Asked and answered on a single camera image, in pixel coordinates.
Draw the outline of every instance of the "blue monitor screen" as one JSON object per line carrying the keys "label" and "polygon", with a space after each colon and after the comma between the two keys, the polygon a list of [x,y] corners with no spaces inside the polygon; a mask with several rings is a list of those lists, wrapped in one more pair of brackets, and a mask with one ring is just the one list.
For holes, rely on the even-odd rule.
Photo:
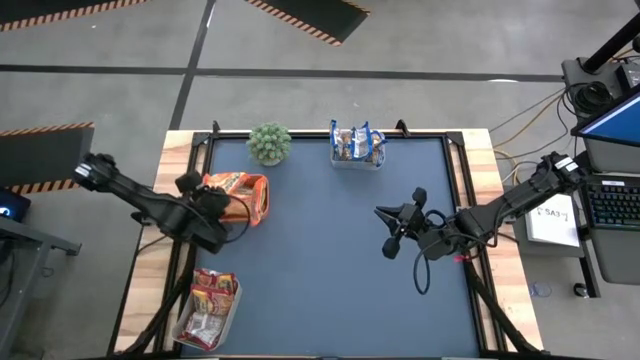
{"label": "blue monitor screen", "polygon": [[607,112],[580,132],[640,145],[640,93]]}

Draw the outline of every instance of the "concrete floor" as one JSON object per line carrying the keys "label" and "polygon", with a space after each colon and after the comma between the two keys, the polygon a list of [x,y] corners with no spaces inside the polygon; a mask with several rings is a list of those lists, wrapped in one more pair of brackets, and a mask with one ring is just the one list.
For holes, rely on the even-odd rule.
{"label": "concrete floor", "polygon": [[[333,48],[239,0],[218,0],[201,68],[384,70],[559,75],[565,58],[588,56],[637,7],[632,0],[358,0],[372,16]],[[206,0],[143,5],[0,33],[0,64],[186,67]],[[0,73],[0,131],[96,122],[93,150],[115,156],[142,183],[155,176],[182,76]],[[561,83],[196,77],[181,129],[246,129],[264,121],[325,128],[368,120],[389,127],[492,128]],[[562,113],[569,126],[574,121]],[[533,113],[495,131],[497,143]],[[549,111],[503,147],[534,149],[563,128]],[[551,150],[572,152],[565,138]],[[537,160],[545,152],[526,157]],[[501,162],[501,172],[510,169]],[[46,358],[103,355],[139,227],[109,195],[74,190],[30,196],[29,223],[84,244],[76,259],[52,257],[19,344]],[[96,207],[93,201],[100,201]],[[523,257],[545,347],[556,354],[628,359],[640,353],[640,288],[601,281],[603,298],[571,294],[577,260]]]}

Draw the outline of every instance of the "keyboard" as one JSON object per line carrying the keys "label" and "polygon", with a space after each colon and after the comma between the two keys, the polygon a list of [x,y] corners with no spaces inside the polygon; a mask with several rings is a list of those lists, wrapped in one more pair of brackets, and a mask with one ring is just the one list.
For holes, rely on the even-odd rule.
{"label": "keyboard", "polygon": [[580,195],[591,227],[640,231],[640,178],[593,175]]}

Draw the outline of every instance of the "black table leg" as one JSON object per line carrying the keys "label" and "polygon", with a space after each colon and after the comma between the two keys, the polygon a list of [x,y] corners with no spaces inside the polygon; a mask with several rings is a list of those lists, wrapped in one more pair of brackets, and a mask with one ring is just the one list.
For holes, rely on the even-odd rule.
{"label": "black table leg", "polygon": [[589,298],[600,297],[600,287],[598,286],[598,280],[596,279],[596,272],[593,268],[593,261],[591,260],[591,253],[586,243],[583,243],[584,257],[580,258],[580,268],[582,269],[582,275],[584,276],[584,283],[586,285],[587,296]]}

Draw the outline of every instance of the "potted succulent plant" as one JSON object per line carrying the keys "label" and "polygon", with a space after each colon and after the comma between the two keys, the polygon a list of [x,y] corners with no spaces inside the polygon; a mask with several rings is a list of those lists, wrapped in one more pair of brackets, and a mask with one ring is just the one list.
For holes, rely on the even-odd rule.
{"label": "potted succulent plant", "polygon": [[267,123],[251,131],[247,146],[251,156],[260,164],[274,166],[289,156],[291,136],[286,127]]}

